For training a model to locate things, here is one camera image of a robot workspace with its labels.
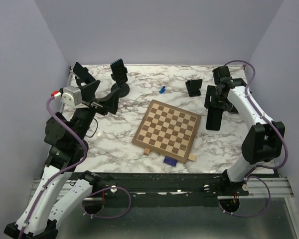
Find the black smartphone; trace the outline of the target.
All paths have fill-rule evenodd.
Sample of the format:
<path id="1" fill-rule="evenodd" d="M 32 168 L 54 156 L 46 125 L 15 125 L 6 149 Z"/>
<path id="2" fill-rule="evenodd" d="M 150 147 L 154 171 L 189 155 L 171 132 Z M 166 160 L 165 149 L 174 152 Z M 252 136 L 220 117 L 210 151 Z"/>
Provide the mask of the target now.
<path id="1" fill-rule="evenodd" d="M 206 129 L 219 131 L 222 122 L 223 110 L 215 107 L 209 107 L 206 120 Z"/>

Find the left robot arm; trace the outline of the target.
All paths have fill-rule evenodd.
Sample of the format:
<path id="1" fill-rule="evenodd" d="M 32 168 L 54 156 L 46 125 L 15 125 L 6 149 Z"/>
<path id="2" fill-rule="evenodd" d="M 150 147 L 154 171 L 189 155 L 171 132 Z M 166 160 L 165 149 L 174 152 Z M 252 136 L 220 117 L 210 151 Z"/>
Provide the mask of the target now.
<path id="1" fill-rule="evenodd" d="M 75 168 L 87 157 L 84 140 L 95 114 L 115 114 L 121 88 L 97 99 L 99 80 L 68 86 L 51 94 L 46 108 L 51 115 L 45 127 L 44 141 L 51 146 L 43 174 L 30 203 L 19 219 L 6 226 L 12 239 L 54 239 L 64 219 L 87 196 L 100 193 L 100 178 L 86 171 L 65 196 L 58 199 Z"/>

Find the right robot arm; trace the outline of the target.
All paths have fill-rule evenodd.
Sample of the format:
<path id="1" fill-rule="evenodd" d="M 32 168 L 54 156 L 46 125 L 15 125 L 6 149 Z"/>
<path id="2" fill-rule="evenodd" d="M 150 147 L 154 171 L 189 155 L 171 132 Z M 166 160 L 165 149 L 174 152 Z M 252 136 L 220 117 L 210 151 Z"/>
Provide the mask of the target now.
<path id="1" fill-rule="evenodd" d="M 228 66 L 212 71 L 214 85 L 206 91 L 206 129 L 219 131 L 223 112 L 237 111 L 246 123 L 248 133 L 241 146 L 241 158 L 222 173 L 220 191 L 231 195 L 248 175 L 281 154 L 285 125 L 274 121 L 254 100 L 246 82 L 233 78 Z"/>

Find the black corner phone stand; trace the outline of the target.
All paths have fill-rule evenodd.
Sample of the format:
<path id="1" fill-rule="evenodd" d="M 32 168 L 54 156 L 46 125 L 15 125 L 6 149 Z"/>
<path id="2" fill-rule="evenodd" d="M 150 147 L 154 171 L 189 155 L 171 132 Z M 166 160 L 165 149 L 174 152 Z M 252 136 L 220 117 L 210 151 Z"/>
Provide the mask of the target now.
<path id="1" fill-rule="evenodd" d="M 76 75 L 75 80 L 78 87 L 82 87 L 90 83 L 90 78 L 89 76 L 86 75 L 83 76 Z"/>

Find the small black folding stand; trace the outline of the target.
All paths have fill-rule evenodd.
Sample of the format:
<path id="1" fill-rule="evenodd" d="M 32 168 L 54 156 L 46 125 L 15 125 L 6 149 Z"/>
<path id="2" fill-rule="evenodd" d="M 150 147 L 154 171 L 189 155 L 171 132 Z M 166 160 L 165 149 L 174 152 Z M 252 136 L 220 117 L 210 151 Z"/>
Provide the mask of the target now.
<path id="1" fill-rule="evenodd" d="M 202 79 L 192 79 L 185 82 L 188 95 L 190 97 L 198 97 L 201 95 Z"/>

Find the dark phone on corner stand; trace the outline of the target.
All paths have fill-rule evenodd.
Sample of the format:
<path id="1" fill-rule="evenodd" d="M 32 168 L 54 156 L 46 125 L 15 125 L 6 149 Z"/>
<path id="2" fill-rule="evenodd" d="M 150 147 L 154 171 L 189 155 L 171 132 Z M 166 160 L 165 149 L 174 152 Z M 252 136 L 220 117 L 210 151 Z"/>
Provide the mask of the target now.
<path id="1" fill-rule="evenodd" d="M 83 67 L 79 62 L 76 62 L 74 64 L 74 67 L 73 67 L 72 71 L 73 71 L 73 74 L 75 76 L 76 75 L 79 75 L 79 76 L 83 76 L 83 75 L 89 76 L 90 83 L 92 83 L 92 82 L 95 81 L 95 78 L 89 73 L 88 69 L 86 67 Z"/>

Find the small blue plastic piece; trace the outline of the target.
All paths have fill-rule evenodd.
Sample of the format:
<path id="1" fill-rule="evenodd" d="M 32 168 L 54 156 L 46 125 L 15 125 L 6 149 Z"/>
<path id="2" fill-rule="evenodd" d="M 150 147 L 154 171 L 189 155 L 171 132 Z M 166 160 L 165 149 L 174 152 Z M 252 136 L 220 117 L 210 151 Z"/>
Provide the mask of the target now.
<path id="1" fill-rule="evenodd" d="M 163 94 L 164 92 L 165 92 L 165 86 L 163 86 L 163 87 L 160 89 L 159 93 L 160 93 L 160 94 Z"/>

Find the wooden chessboard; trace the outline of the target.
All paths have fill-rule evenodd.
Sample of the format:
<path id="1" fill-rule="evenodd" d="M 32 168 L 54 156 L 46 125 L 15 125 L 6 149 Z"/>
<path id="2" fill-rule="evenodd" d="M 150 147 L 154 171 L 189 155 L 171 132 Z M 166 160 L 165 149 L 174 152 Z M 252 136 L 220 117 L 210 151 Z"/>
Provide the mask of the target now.
<path id="1" fill-rule="evenodd" d="M 171 157 L 181 163 L 195 161 L 191 149 L 201 115 L 152 100 L 132 140 L 132 144 Z"/>

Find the dark blue card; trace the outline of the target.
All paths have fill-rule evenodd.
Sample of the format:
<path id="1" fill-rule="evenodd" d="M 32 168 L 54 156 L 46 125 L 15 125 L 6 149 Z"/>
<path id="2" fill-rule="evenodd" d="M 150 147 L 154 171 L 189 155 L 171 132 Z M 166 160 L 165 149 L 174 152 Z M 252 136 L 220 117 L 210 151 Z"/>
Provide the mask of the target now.
<path id="1" fill-rule="evenodd" d="M 170 165 L 172 167 L 175 167 L 177 165 L 177 160 L 176 159 L 173 159 L 173 158 L 170 158 L 170 157 L 165 157 L 163 162 L 167 165 Z"/>

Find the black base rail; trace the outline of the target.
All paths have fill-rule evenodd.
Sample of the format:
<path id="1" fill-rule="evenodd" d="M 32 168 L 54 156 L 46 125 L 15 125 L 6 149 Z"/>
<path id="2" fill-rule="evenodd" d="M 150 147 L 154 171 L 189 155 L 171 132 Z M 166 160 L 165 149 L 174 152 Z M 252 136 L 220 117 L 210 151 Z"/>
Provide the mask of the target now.
<path id="1" fill-rule="evenodd" d="M 83 204 L 105 208 L 217 207 L 220 198 L 247 196 L 242 183 L 227 183 L 222 174 L 98 173 L 95 196 Z"/>

